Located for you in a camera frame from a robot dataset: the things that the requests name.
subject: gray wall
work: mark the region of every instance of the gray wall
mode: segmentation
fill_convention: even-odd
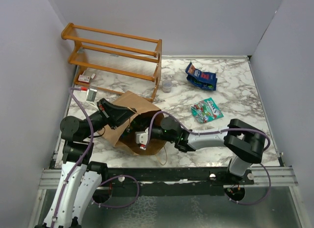
[[[281,0],[50,0],[74,24],[163,39],[165,55],[252,55]]]
[[[314,214],[314,0],[284,0],[252,57],[277,147]]]
[[[74,67],[48,0],[0,0],[0,14],[0,227],[25,228]]]

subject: blue snack bag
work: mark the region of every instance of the blue snack bag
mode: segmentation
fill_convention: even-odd
[[[186,79],[198,88],[216,90],[217,78],[215,73],[202,72],[195,68],[192,62],[186,67],[185,72],[187,74]]]
[[[191,111],[199,123],[206,123],[224,116],[212,98],[194,104],[191,106]]]

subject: white marble tabletop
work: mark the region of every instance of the white marble tabletop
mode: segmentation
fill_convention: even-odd
[[[216,91],[198,89],[186,80],[184,70],[190,61],[196,68],[216,73],[218,78]],[[171,92],[162,92],[160,85],[154,104],[173,114],[188,129],[205,130],[222,127],[227,125],[232,118],[238,118],[263,130],[270,136],[260,98],[246,59],[163,59],[161,81],[168,78],[173,81]],[[150,96],[154,87],[153,83],[147,81],[108,74],[99,70],[97,70],[97,78],[94,83],[117,91],[130,90],[142,96]],[[96,110],[84,102],[84,92],[75,91],[74,94],[83,103],[88,114],[92,114]],[[96,100],[106,98],[112,102],[118,97],[117,94],[98,91]],[[194,103],[210,97],[214,99],[224,117],[200,124],[192,116],[190,107]],[[70,103],[68,115],[84,119],[83,113],[73,100]],[[195,152],[183,153],[175,149],[173,144],[166,143],[165,149],[168,160],[166,165],[162,166],[155,155],[131,155],[121,148],[112,147],[102,137],[96,138],[94,143],[91,161],[104,162],[109,167],[220,167],[227,166],[229,160],[234,156],[229,149],[224,147],[203,148]],[[63,144],[64,142],[61,142],[59,147],[56,168],[62,164]],[[165,151],[162,149],[157,155],[164,162]],[[264,153],[262,162],[267,166],[279,165],[273,142]]]

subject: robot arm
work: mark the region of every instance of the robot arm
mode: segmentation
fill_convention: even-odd
[[[94,131],[101,130],[106,125],[116,129],[136,112],[136,109],[116,106],[105,99],[101,99],[97,106],[99,110],[89,116]],[[63,147],[61,178],[44,224],[35,228],[80,228],[83,214],[96,188],[106,180],[104,173],[107,169],[106,164],[89,163],[93,143],[82,163],[75,167],[88,146],[84,139],[91,135],[87,120],[67,116],[61,121],[60,130],[61,138],[66,140]],[[73,167],[75,168],[71,176],[65,181]]]
[[[237,128],[236,131],[224,131],[229,128]],[[241,129],[258,130],[255,127],[239,120],[232,119],[228,126],[205,131],[193,131],[191,134],[181,128],[180,124],[171,117],[161,121],[160,126],[153,126],[152,139],[159,139],[175,144],[175,148],[182,152],[195,151],[205,147],[227,147],[236,157],[229,164],[228,172],[232,175],[243,177],[245,171],[253,163],[262,161],[265,136]],[[148,142],[148,128],[144,132],[136,132],[136,142],[145,150]]]

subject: silver bolt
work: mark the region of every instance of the silver bolt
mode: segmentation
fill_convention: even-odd
[[[252,173],[248,173],[248,174],[247,174],[247,178],[248,178],[249,180],[253,180],[253,179],[254,179],[254,175],[253,175]]]
[[[216,175],[215,174],[210,174],[209,175],[210,180],[216,180]]]
[[[124,177],[124,176],[118,177],[118,180],[119,180],[120,182],[123,182],[123,181],[125,180],[125,177]]]

